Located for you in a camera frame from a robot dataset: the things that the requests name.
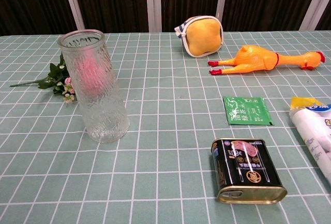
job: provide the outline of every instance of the glass vase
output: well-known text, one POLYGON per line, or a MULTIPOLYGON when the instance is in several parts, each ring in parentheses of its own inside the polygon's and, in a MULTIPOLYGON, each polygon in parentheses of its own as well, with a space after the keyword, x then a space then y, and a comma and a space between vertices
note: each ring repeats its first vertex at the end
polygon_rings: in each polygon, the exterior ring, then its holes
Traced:
POLYGON ((130 122, 104 39, 98 30, 86 29, 58 40, 71 77, 88 135, 95 141, 118 140, 130 122))

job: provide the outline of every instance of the black tin can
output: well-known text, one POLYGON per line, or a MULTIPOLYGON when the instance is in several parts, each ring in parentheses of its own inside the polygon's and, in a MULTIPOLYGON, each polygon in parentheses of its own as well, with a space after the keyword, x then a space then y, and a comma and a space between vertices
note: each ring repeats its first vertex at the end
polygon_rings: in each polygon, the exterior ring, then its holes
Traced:
POLYGON ((273 204, 286 196, 264 140, 217 139, 212 155, 219 201, 273 204))

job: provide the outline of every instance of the green checkered tablecloth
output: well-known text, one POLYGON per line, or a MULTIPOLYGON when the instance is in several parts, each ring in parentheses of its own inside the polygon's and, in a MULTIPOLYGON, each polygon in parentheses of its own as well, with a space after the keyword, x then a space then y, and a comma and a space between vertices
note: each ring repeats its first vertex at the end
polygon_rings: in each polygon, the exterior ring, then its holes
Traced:
POLYGON ((131 125, 92 141, 77 103, 9 85, 58 63, 58 36, 0 37, 0 223, 330 223, 331 188, 289 119, 293 96, 331 103, 331 32, 225 33, 218 53, 189 57, 174 33, 107 34, 131 125), (314 71, 211 76, 208 60, 241 45, 322 51, 314 71), (263 97, 274 126, 228 125, 223 96, 263 97), (288 195, 274 205, 216 200, 215 138, 262 138, 288 195))

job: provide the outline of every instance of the rubber chicken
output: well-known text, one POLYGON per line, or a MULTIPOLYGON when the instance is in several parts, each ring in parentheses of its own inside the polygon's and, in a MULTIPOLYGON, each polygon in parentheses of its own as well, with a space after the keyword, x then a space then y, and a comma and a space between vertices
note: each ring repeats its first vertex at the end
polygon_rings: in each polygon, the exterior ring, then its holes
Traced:
POLYGON ((238 51, 237 55, 229 60, 209 61, 212 67, 218 65, 233 65, 228 69, 209 71, 212 75, 247 73, 255 70, 272 70, 278 65, 298 65, 302 70, 314 70, 325 57, 321 52, 307 52, 298 56, 284 56, 258 46, 246 45, 238 51))

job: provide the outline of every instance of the green packet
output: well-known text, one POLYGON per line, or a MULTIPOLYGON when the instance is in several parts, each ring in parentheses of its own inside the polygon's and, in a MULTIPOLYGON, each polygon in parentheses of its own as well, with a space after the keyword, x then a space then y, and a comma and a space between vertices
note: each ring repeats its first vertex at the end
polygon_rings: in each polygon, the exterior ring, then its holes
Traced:
POLYGON ((229 124, 273 125, 262 97, 224 97, 229 124))

